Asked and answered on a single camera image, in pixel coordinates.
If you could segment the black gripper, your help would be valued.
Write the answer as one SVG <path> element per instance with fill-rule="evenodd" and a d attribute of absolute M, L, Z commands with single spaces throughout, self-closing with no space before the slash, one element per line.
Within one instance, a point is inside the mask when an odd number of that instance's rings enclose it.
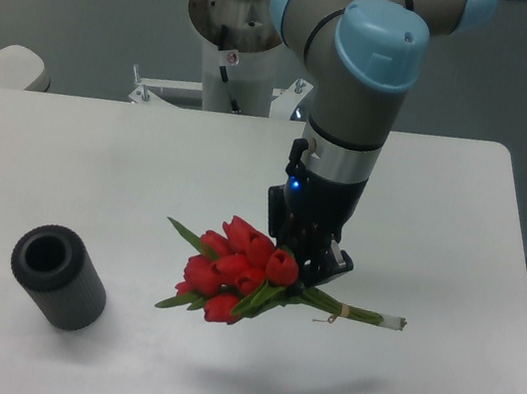
<path fill-rule="evenodd" d="M 305 255 L 299 280 L 314 287 L 353 269 L 353 260 L 339 242 L 365 182 L 344 184 L 315 174 L 304 163 L 308 144 L 305 138 L 292 142 L 286 183 L 267 189 L 267 232 L 278 245 Z"/>

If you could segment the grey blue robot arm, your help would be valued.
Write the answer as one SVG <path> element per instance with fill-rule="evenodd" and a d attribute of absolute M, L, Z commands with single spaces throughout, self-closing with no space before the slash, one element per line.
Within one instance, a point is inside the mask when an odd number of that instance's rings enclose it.
<path fill-rule="evenodd" d="M 305 286 L 353 268 L 341 231 L 364 191 L 429 40 L 479 26 L 499 0 L 189 0 L 203 41 L 202 106 L 265 116 L 273 54 L 287 47 L 314 80 L 287 181 L 268 190 L 268 232 Z"/>

